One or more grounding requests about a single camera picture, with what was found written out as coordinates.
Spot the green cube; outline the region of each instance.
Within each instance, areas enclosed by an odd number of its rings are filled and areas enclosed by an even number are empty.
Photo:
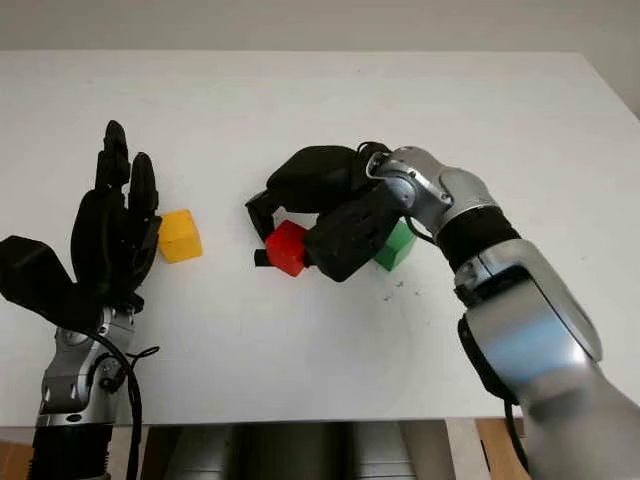
[[[384,247],[376,254],[374,260],[386,270],[391,271],[409,255],[415,241],[415,235],[411,233],[407,224],[401,220],[393,228]]]

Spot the yellow cube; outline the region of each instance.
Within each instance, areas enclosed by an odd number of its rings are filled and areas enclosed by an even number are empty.
[[[162,215],[158,246],[169,263],[181,262],[202,255],[200,234],[189,210]]]

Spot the wire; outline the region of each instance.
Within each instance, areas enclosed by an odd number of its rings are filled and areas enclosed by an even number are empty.
[[[151,355],[155,355],[159,351],[160,347],[155,345],[153,347],[145,348],[140,353],[126,353],[125,355],[129,358],[133,358],[133,360],[131,361],[131,369],[133,370],[136,367],[136,363],[138,363],[138,360],[140,360],[141,358],[150,357]]]
[[[516,452],[518,460],[520,460],[520,465],[522,465],[525,472],[529,473],[529,461],[527,460],[527,454],[522,447],[520,437],[518,437],[518,432],[516,432],[516,423],[513,420],[513,405],[511,405],[511,402],[508,400],[504,401],[504,420],[507,424],[507,432],[509,433],[513,450]]]
[[[127,357],[125,357],[118,347],[116,347],[110,340],[92,331],[83,331],[80,333],[85,334],[87,337],[106,348],[120,363],[120,367],[124,370],[124,373],[129,380],[127,382],[127,390],[129,393],[129,403],[131,404],[131,418],[133,425],[131,428],[131,445],[129,447],[129,461],[127,464],[126,478],[127,480],[136,480],[138,478],[140,439],[142,438],[142,397],[140,395],[138,379],[136,378],[136,374],[133,372],[133,368],[129,364]]]
[[[436,242],[433,240],[433,237],[422,233],[420,230],[416,228],[416,225],[413,223],[413,220],[411,219],[410,216],[408,215],[405,216],[404,221],[407,222],[407,227],[409,227],[409,230],[411,230],[411,233],[413,233],[416,237],[424,240],[425,242],[430,243],[431,245],[436,244]]]

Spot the black cable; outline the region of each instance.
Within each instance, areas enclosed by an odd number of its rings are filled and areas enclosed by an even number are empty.
[[[529,461],[527,460],[527,454],[522,447],[520,437],[518,437],[518,432],[516,432],[516,423],[513,420],[513,405],[511,405],[511,402],[508,400],[504,401],[504,420],[507,424],[507,432],[509,433],[513,450],[516,452],[518,460],[520,460],[520,465],[522,465],[525,472],[529,473]]]
[[[430,243],[431,245],[436,244],[436,242],[433,240],[433,237],[422,233],[420,230],[416,228],[410,216],[407,215],[406,217],[404,217],[404,221],[407,222],[407,227],[409,227],[409,230],[411,230],[411,233],[413,233],[416,237],[424,240],[425,242]]]
[[[124,370],[128,382],[127,390],[129,393],[129,403],[131,404],[131,445],[129,447],[129,461],[127,464],[127,480],[136,480],[138,478],[138,462],[140,440],[142,438],[142,397],[140,395],[140,385],[133,368],[129,364],[127,357],[116,347],[110,340],[99,335],[96,332],[86,331],[80,332],[90,339],[98,342],[120,363],[120,367]]]

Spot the wooden block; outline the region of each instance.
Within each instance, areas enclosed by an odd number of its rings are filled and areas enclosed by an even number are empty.
[[[529,480],[529,475],[513,451],[503,418],[476,420],[478,435],[484,446],[491,480]]]
[[[158,247],[169,263],[202,255],[200,234],[189,210],[178,210],[162,215],[162,225],[158,231]]]

